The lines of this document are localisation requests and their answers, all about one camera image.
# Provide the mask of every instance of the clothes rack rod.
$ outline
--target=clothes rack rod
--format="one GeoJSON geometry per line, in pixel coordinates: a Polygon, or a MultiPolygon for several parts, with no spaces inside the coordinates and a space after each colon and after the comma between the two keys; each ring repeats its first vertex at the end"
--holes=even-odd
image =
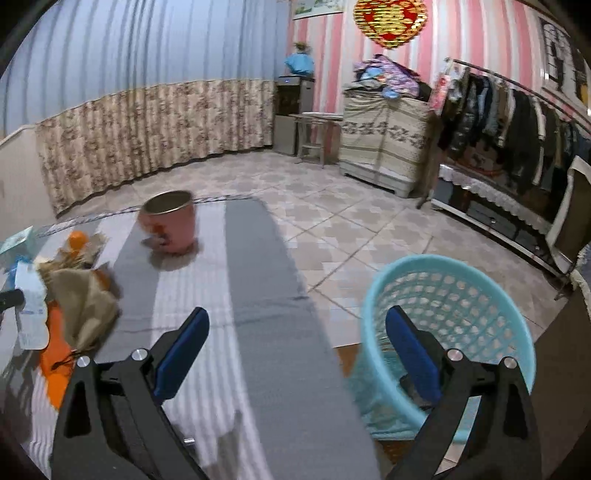
{"type": "MultiPolygon", "coordinates": [[[[510,78],[507,78],[504,75],[501,75],[500,73],[493,72],[492,70],[488,70],[486,68],[479,67],[478,65],[474,65],[472,63],[468,63],[468,62],[463,61],[463,60],[450,59],[448,57],[448,58],[446,58],[446,61],[451,61],[453,63],[459,63],[460,65],[465,65],[466,67],[470,67],[472,69],[479,70],[480,72],[489,73],[491,75],[494,75],[495,77],[498,77],[500,79],[503,79],[506,82],[512,83],[513,85],[519,87],[520,89],[525,90],[526,92],[530,92],[532,95],[535,95],[537,98],[539,98],[540,100],[546,102],[547,104],[551,105],[552,107],[556,108],[557,110],[560,110],[563,113],[563,115],[566,115],[568,118],[573,118],[573,115],[572,114],[568,113],[566,110],[564,110],[563,108],[559,107],[554,102],[548,100],[545,96],[539,94],[538,92],[533,91],[531,88],[527,88],[525,85],[522,85],[519,82],[516,82],[515,80],[511,80],[510,78]]],[[[589,135],[591,135],[591,131],[587,127],[585,127],[579,120],[574,119],[574,121],[577,122],[577,124],[583,130],[585,130],[589,135]]]]}

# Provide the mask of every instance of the tissue box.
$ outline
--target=tissue box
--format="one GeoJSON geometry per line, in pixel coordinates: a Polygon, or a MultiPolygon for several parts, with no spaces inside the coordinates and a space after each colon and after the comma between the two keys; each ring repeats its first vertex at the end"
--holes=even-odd
{"type": "Polygon", "coordinates": [[[0,247],[0,265],[9,269],[19,255],[32,259],[36,244],[32,226],[8,237],[0,247]]]}

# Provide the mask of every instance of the mug rim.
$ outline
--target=mug rim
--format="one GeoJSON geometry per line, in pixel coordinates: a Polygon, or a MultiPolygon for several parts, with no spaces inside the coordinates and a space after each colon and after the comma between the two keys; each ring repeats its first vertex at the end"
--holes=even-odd
{"type": "Polygon", "coordinates": [[[182,208],[185,208],[187,205],[192,205],[193,204],[193,192],[189,191],[189,190],[167,190],[166,192],[161,192],[157,195],[154,195],[152,198],[146,200],[144,202],[144,204],[142,205],[142,212],[144,212],[146,215],[150,215],[150,216],[156,216],[156,215],[164,215],[166,213],[171,213],[171,212],[176,212],[177,210],[180,210],[182,208]],[[164,195],[169,195],[171,193],[186,193],[189,196],[189,199],[184,202],[182,205],[179,205],[178,207],[174,207],[171,208],[169,210],[165,210],[163,212],[150,212],[147,208],[147,205],[149,204],[149,202],[152,202],[155,199],[158,199],[159,197],[163,197],[164,195]]]}

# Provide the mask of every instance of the brown cloth pouch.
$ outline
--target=brown cloth pouch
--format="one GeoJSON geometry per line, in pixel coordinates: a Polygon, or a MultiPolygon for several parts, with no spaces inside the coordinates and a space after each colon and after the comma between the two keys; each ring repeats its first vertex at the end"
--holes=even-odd
{"type": "Polygon", "coordinates": [[[79,351],[92,347],[115,320],[116,298],[92,270],[63,268],[49,276],[63,315],[64,340],[79,351]]]}

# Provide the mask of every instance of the covered cabinet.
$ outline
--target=covered cabinet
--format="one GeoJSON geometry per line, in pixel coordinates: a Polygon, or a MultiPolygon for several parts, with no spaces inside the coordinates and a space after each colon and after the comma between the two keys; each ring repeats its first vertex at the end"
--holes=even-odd
{"type": "Polygon", "coordinates": [[[420,100],[346,92],[341,172],[408,197],[420,182],[428,159],[430,118],[427,104],[420,100]]]}

